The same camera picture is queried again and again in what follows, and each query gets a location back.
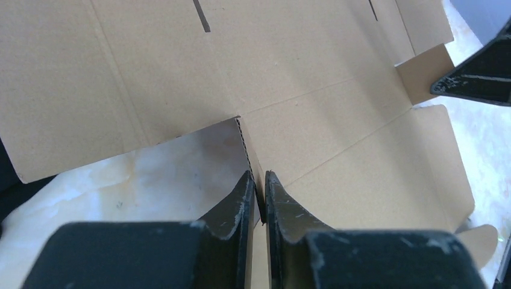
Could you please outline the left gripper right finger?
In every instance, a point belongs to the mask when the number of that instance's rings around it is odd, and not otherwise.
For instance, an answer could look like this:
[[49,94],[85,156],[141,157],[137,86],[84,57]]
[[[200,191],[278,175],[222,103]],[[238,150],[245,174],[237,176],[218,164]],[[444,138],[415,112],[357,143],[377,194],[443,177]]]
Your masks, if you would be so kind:
[[271,288],[484,288],[467,248],[437,230],[337,230],[265,175]]

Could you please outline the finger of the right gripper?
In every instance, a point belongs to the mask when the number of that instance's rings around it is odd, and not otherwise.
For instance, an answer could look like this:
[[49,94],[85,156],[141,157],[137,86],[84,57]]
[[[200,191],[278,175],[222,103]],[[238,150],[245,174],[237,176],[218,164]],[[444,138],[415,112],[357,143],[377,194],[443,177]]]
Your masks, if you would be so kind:
[[510,21],[479,51],[435,81],[430,93],[510,106]]

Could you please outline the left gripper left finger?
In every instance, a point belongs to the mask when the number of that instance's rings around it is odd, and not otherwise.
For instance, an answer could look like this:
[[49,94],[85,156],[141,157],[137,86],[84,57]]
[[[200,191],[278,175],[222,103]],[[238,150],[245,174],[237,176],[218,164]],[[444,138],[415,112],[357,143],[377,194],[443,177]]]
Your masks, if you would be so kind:
[[195,221],[73,222],[48,239],[24,288],[249,288],[254,180]]

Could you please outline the brown cardboard box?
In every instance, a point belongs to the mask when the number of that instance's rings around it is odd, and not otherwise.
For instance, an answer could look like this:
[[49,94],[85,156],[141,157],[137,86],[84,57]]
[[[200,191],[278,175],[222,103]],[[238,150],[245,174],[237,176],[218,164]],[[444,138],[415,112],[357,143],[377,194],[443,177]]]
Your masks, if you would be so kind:
[[197,219],[250,170],[337,229],[458,233],[475,207],[441,1],[2,1],[1,139],[23,182],[1,287],[73,221]]

